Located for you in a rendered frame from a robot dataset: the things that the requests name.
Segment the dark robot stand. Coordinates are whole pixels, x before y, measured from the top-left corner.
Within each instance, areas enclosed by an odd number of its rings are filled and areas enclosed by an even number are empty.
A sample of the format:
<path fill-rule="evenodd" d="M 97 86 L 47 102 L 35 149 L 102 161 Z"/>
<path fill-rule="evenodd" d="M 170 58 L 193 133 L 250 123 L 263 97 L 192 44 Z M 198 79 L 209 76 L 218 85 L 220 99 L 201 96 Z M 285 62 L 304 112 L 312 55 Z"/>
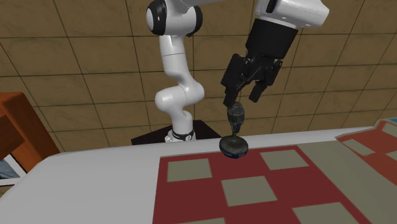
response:
<path fill-rule="evenodd" d="M 213 139 L 220 138 L 221 136 L 212 130 L 210 126 L 206 125 L 202 120 L 194 120 L 193 128 L 195 131 L 196 139 Z M 154 143 L 164 143 L 165 136 L 172 129 L 172 126 L 166 126 L 161 129 L 155 130 L 153 132 L 149 132 L 139 137 L 135 137 L 131 139 L 132 145 L 141 145 L 141 144 L 154 144 Z"/>

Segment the orange wooden furniture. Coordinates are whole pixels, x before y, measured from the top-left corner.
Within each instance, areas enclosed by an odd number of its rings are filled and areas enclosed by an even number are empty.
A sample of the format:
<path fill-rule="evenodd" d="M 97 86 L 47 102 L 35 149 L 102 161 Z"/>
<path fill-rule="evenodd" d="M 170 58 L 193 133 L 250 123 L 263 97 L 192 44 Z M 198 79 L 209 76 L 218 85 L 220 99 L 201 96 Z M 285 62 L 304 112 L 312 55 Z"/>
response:
<path fill-rule="evenodd" d="M 29 172 L 42 160 L 58 153 L 24 93 L 0 93 L 0 160 L 12 155 Z"/>

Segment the dark goblet-shaped figure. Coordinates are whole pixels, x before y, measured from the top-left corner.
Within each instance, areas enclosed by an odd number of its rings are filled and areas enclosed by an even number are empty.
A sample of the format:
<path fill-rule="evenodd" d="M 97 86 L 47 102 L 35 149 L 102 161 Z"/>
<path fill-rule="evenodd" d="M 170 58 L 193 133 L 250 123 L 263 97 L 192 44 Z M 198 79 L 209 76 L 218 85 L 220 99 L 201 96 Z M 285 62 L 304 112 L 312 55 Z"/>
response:
<path fill-rule="evenodd" d="M 248 143 L 237 135 L 245 120 L 245 111 L 242 104 L 235 102 L 232 107 L 227 108 L 227 117 L 232 134 L 220 139 L 219 149 L 229 158 L 243 157 L 248 151 Z"/>

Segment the white framed blue picture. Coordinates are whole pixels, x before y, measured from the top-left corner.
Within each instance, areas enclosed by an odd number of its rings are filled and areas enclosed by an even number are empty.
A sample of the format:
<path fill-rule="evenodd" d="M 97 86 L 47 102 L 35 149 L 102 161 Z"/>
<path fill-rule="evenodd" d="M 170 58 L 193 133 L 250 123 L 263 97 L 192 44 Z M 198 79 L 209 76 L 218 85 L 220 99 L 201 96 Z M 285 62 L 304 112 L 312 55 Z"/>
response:
<path fill-rule="evenodd" d="M 0 160 L 0 186 L 15 185 L 27 172 L 12 154 Z"/>

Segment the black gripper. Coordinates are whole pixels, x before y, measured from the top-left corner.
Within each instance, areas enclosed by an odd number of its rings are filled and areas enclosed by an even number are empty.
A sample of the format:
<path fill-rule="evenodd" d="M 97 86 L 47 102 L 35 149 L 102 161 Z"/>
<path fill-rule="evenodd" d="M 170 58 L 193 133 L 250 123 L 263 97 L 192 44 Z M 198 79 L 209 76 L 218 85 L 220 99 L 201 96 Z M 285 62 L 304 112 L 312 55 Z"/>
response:
<path fill-rule="evenodd" d="M 245 47 L 247 54 L 242 57 L 233 54 L 222 77 L 225 87 L 223 104 L 230 108 L 235 103 L 239 92 L 254 79 L 254 67 L 261 65 L 256 72 L 258 79 L 250 93 L 249 99 L 258 102 L 263 91 L 274 84 L 297 30 L 275 22 L 256 18 L 249 33 Z"/>

